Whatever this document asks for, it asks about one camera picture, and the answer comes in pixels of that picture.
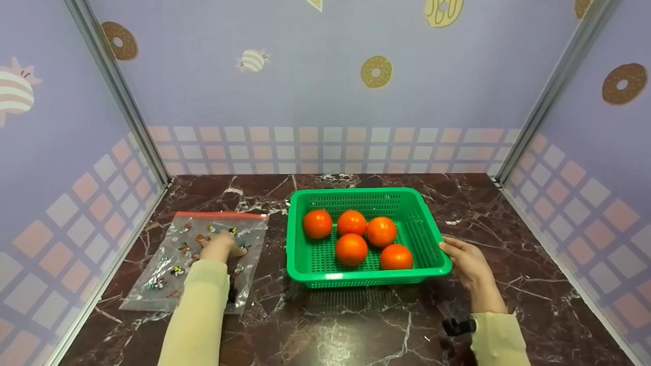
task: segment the donut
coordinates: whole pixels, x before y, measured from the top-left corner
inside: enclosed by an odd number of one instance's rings
[[[121,61],[133,60],[138,56],[138,45],[129,30],[114,21],[102,23],[104,35],[111,45],[115,58]]]
[[[379,70],[380,74],[373,75],[373,71]],[[386,85],[391,79],[393,67],[384,56],[373,56],[362,65],[359,76],[369,88],[380,88]]]
[[[626,80],[626,87],[619,89],[617,84]],[[635,99],[646,86],[646,69],[636,63],[624,64],[606,76],[602,86],[602,98],[613,106],[621,106]]]

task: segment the metal frame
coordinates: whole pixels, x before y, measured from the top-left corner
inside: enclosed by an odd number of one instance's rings
[[[583,21],[572,35],[572,39],[565,48],[561,59],[556,64],[545,88],[540,93],[527,122],[520,131],[516,142],[500,167],[495,181],[504,185],[516,168],[529,143],[544,122],[551,107],[561,96],[565,86],[576,73],[579,65],[587,55],[590,47],[599,36],[600,31],[613,15],[621,0],[593,0],[585,12]]]
[[[171,180],[169,173],[154,146],[143,116],[140,114],[124,77],[120,73],[111,46],[106,42],[102,28],[90,5],[87,0],[64,0],[64,2],[88,46],[92,58],[102,73],[106,85],[109,87],[113,98],[115,98],[115,102],[122,111],[124,121],[129,126],[147,163],[152,168],[156,180],[162,187],[167,187]]]

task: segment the plastic bag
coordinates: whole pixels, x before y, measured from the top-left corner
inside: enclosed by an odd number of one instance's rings
[[[192,263],[199,259],[199,239],[211,232],[233,232],[243,257],[231,259],[229,302],[225,314],[241,314],[258,266],[268,216],[244,212],[177,212],[165,239],[120,306],[121,310],[174,311],[183,293],[183,282]]]

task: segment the hand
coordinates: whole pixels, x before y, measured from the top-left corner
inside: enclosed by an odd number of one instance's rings
[[[240,248],[235,242],[233,234],[222,230],[219,234],[209,234],[208,240],[200,242],[203,249],[199,254],[200,259],[209,259],[216,262],[226,263],[229,257],[241,257],[247,253],[245,248]]]

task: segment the checkered pattern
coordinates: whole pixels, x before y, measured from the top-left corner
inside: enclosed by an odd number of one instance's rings
[[[129,134],[0,251],[0,365],[42,365],[154,203]]]
[[[488,173],[518,129],[166,127],[150,132],[172,175]]]
[[[614,328],[651,354],[651,218],[538,134],[506,183]]]

